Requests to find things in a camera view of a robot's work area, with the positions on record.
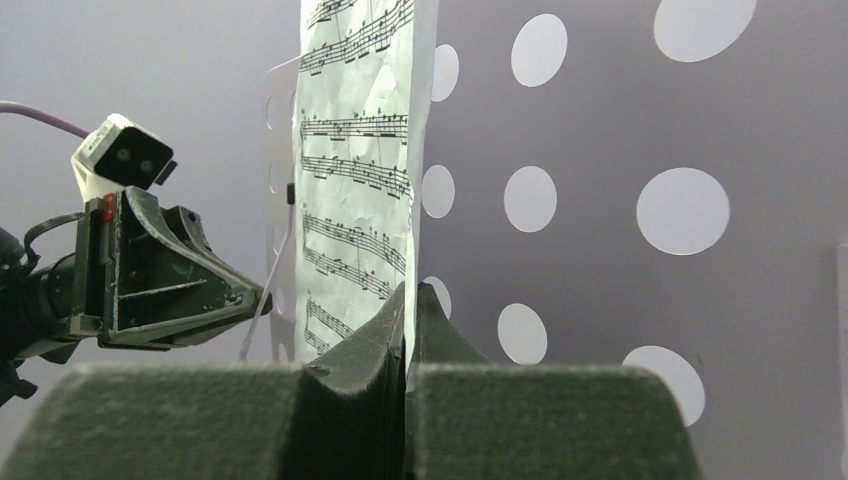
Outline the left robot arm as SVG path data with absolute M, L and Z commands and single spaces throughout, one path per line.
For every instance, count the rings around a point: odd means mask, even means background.
M 219 258 L 200 216 L 129 187 L 80 212 L 1 236 L 1 398 L 36 386 L 19 367 L 66 363 L 93 338 L 106 349 L 168 351 L 270 312 L 264 288 Z

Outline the white sheet music page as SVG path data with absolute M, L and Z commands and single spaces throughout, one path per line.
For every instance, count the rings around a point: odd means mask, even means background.
M 435 1 L 305 1 L 293 115 L 295 347 L 328 352 L 400 301 L 414 335 Z

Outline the lilac music stand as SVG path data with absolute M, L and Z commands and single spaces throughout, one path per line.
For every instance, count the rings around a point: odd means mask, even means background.
M 651 368 L 709 479 L 847 475 L 847 5 L 443 1 L 420 278 L 504 363 Z

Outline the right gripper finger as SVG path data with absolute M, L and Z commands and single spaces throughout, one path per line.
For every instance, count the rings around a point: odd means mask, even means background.
M 411 479 L 699 479 L 663 381 L 637 367 L 490 361 L 417 287 L 407 377 Z

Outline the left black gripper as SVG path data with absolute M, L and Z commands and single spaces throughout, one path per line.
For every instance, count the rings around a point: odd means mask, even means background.
M 399 479 L 404 305 L 398 289 L 315 360 L 82 364 L 45 397 L 5 479 Z M 272 296 L 208 244 L 199 214 L 137 187 L 88 200 L 71 338 L 104 348 L 205 343 Z

